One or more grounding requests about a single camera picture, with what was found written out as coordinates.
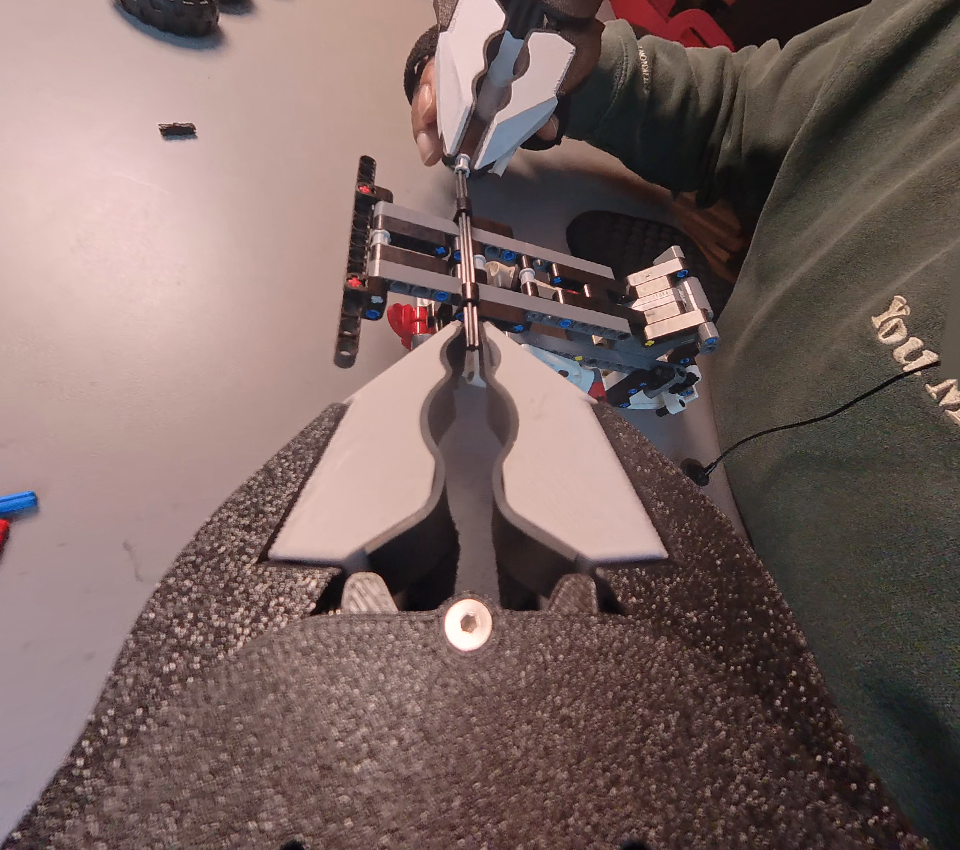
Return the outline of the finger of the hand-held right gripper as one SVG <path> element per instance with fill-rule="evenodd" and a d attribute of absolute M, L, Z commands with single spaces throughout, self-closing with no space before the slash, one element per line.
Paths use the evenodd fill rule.
<path fill-rule="evenodd" d="M 501 173 L 512 150 L 487 142 L 510 100 L 523 40 L 506 30 L 498 0 L 458 0 L 444 31 L 444 153 Z"/>
<path fill-rule="evenodd" d="M 476 172 L 500 174 L 521 144 L 540 129 L 558 103 L 559 88 L 575 55 L 557 32 L 532 31 L 524 45 L 529 65 L 510 85 L 510 98 L 487 122 L 473 159 Z"/>

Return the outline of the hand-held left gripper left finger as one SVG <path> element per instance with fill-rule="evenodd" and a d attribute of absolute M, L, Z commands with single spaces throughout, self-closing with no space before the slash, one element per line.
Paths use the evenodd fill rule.
<path fill-rule="evenodd" d="M 447 326 L 354 392 L 270 561 L 439 563 L 453 552 L 438 442 L 462 356 L 462 327 Z"/>

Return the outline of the person's green sweatshirt torso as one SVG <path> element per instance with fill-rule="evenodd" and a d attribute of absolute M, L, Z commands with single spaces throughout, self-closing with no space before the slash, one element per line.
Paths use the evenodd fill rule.
<path fill-rule="evenodd" d="M 958 0 L 872 0 L 794 40 L 817 77 L 720 320 L 713 382 L 755 547 L 868 762 L 958 848 Z"/>

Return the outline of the long black axle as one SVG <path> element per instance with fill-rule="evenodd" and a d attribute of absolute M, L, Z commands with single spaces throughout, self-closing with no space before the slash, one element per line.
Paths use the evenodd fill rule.
<path fill-rule="evenodd" d="M 482 351 L 479 334 L 478 301 L 476 281 L 473 217 L 467 179 L 455 174 L 455 220 L 459 228 L 460 274 L 462 281 L 462 324 L 465 336 L 463 376 L 472 386 L 485 387 L 482 376 Z"/>

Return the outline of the toy vehicle chassis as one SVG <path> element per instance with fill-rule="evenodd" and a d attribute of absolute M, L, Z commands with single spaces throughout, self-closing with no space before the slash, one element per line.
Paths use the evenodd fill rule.
<path fill-rule="evenodd" d="M 464 320 L 461 227 L 403 207 L 359 158 L 334 363 L 354 365 L 362 321 L 386 318 L 407 348 Z M 697 358 L 719 342 L 681 249 L 617 279 L 605 266 L 490 231 L 474 220 L 481 321 L 613 406 L 677 414 L 698 396 Z"/>

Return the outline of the person's right forearm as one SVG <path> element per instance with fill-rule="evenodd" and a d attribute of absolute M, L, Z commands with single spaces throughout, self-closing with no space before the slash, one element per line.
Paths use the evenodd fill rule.
<path fill-rule="evenodd" d="M 751 232 L 815 96 L 809 49 L 806 39 L 689 49 L 610 21 L 565 134 L 701 207 L 724 200 Z"/>

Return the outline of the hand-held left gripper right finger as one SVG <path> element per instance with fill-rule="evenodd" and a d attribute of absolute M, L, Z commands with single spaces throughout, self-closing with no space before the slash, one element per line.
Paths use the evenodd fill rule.
<path fill-rule="evenodd" d="M 494 496 L 508 521 L 587 566 L 665 559 L 595 401 L 492 326 L 486 371 L 487 417 L 503 445 Z"/>

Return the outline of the pile of small building parts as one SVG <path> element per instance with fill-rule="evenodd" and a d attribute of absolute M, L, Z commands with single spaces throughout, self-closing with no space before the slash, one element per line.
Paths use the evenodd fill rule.
<path fill-rule="evenodd" d="M 37 495 L 32 491 L 17 494 L 2 495 L 0 501 L 1 512 L 1 553 L 9 536 L 11 521 L 20 513 L 35 510 L 39 504 Z"/>

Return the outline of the grey desk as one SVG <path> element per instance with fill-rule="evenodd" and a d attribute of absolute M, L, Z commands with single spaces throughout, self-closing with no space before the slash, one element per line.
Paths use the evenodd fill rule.
<path fill-rule="evenodd" d="M 404 59 L 432 0 L 249 0 L 193 41 L 113 0 L 2 0 L 2 835 L 181 548 L 327 404 L 358 157 L 450 212 Z M 160 123 L 192 122 L 193 139 Z"/>

